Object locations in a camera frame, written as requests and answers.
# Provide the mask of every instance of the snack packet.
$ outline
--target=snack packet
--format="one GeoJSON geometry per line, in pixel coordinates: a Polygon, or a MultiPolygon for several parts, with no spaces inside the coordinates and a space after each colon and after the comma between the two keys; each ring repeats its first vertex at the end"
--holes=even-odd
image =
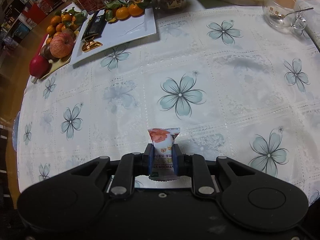
{"type": "Polygon", "coordinates": [[[153,167],[149,179],[156,181],[178,179],[173,170],[172,145],[180,133],[180,128],[153,128],[148,132],[154,146],[153,167]]]}

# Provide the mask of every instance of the glass cup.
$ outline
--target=glass cup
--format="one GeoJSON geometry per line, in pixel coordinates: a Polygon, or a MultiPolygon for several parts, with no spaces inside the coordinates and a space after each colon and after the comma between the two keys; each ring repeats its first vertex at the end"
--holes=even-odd
{"type": "Polygon", "coordinates": [[[262,9],[265,18],[275,27],[303,30],[307,25],[301,13],[295,12],[301,8],[294,0],[263,0],[262,9]]]}

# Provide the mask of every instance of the spoon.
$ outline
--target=spoon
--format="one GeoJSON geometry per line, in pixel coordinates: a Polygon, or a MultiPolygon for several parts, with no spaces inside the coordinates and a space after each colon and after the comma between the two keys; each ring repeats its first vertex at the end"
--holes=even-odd
{"type": "Polygon", "coordinates": [[[313,9],[313,7],[307,8],[307,9],[303,9],[303,10],[299,10],[299,11],[290,12],[290,13],[287,13],[286,15],[283,15],[283,14],[279,14],[279,15],[270,14],[270,18],[272,18],[272,19],[274,19],[274,20],[283,20],[284,17],[288,16],[289,14],[292,14],[292,13],[300,13],[300,12],[308,11],[308,10],[312,10],[312,9],[313,9]]]}

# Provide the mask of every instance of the table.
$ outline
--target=table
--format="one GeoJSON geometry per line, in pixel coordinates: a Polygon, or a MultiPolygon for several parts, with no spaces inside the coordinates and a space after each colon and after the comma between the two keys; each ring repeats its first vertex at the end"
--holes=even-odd
{"type": "MultiPolygon", "coordinates": [[[[143,152],[150,128],[180,127],[183,152],[231,157],[316,200],[319,51],[307,35],[270,27],[260,7],[188,4],[182,14],[159,15],[156,35],[28,81],[18,134],[21,191],[101,155],[143,152]]],[[[190,185],[186,177],[136,179],[136,187],[190,185]]]]}

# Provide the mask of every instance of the white plate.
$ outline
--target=white plate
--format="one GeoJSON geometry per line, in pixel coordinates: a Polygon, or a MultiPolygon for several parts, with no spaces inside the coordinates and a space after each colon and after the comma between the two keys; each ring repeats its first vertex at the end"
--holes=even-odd
{"type": "Polygon", "coordinates": [[[115,23],[106,23],[103,29],[101,37],[94,39],[99,41],[103,45],[97,47],[88,52],[82,51],[84,40],[81,41],[82,35],[86,29],[90,16],[84,22],[83,27],[80,30],[79,38],[76,41],[75,47],[73,48],[70,64],[73,65],[87,57],[97,54],[100,51],[109,49],[128,41],[140,39],[149,35],[156,34],[156,23],[153,16],[153,9],[147,8],[143,15],[139,17],[130,17],[126,20],[118,20],[115,23]]]}

